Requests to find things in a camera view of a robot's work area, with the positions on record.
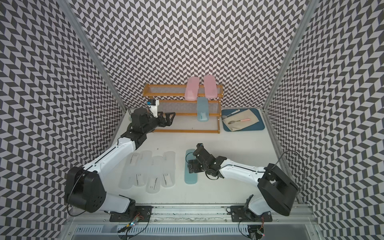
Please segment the teal pencil case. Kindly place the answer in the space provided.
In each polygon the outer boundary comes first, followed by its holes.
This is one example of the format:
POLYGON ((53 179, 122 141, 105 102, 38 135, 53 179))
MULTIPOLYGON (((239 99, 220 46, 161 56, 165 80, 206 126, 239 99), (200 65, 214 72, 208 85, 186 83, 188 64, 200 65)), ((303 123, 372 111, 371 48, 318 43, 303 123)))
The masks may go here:
POLYGON ((184 181, 187 185, 194 185, 198 181, 198 175, 195 173, 190 173, 189 172, 189 161, 193 161, 196 158, 193 155, 194 149, 188 149, 186 150, 186 162, 185 162, 185 176, 184 176, 184 181))
POLYGON ((205 97, 197 98, 197 119, 199 122, 207 122, 209 120, 209 102, 205 97))

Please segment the pink pencil case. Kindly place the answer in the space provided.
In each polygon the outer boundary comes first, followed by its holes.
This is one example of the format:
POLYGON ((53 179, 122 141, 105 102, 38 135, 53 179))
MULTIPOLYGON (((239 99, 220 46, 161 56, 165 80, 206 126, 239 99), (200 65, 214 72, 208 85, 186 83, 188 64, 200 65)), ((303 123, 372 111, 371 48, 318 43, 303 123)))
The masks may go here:
POLYGON ((186 101, 196 101, 198 98, 198 92, 200 88, 200 79, 198 77, 190 77, 187 81, 185 90, 186 101))
POLYGON ((215 99, 218 97, 218 89, 216 84, 216 79, 212 75, 204 76, 204 90, 205 97, 207 99, 215 99))

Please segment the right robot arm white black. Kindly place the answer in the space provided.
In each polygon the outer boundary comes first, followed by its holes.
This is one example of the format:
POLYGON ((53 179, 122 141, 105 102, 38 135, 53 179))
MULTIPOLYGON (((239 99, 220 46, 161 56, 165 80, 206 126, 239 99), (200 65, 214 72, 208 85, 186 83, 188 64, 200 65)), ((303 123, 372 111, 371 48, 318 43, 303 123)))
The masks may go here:
POLYGON ((214 157, 201 143, 197 144, 197 149, 186 157, 192 157, 186 160, 190 174, 205 173, 210 180, 234 179, 258 188, 260 193, 250 195, 242 208, 231 207, 234 222, 271 221, 267 216, 271 212, 286 217, 291 214, 299 187, 277 164, 253 167, 223 156, 214 157))

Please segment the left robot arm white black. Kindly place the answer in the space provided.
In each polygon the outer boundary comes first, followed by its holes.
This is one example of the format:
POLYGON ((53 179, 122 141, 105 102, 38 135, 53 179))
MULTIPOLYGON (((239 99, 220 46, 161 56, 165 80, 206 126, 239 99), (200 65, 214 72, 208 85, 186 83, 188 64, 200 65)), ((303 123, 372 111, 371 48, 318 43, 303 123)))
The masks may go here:
POLYGON ((71 168, 66 177, 64 201, 88 213, 104 211, 125 213, 133 200, 107 193, 104 182, 108 174, 129 154, 136 151, 157 127, 169 127, 175 113, 159 112, 154 115, 146 108, 133 111, 127 131, 118 141, 93 161, 82 167, 71 168))

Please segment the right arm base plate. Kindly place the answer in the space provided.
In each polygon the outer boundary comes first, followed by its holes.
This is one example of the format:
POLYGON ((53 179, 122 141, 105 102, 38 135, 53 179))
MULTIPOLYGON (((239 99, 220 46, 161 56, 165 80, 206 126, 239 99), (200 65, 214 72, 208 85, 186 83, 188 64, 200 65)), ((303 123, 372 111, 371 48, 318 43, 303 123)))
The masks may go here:
POLYGON ((245 210, 244 206, 232 205, 229 208, 229 214, 232 218, 232 222, 255 222, 255 223, 269 223, 273 221, 272 214, 270 212, 264 213, 260 216, 254 214, 250 210, 245 210))

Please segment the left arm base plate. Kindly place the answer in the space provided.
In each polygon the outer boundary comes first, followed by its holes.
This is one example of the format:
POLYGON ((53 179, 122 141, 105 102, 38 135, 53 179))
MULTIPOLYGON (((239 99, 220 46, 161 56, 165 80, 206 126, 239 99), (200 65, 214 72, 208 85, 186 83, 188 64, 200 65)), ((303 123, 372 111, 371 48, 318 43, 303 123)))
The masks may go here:
POLYGON ((136 206, 132 208, 128 208, 125 213, 115 213, 111 212, 110 222, 116 223, 128 223, 134 220, 135 216, 141 216, 139 222, 148 222, 152 215, 153 206, 136 206))

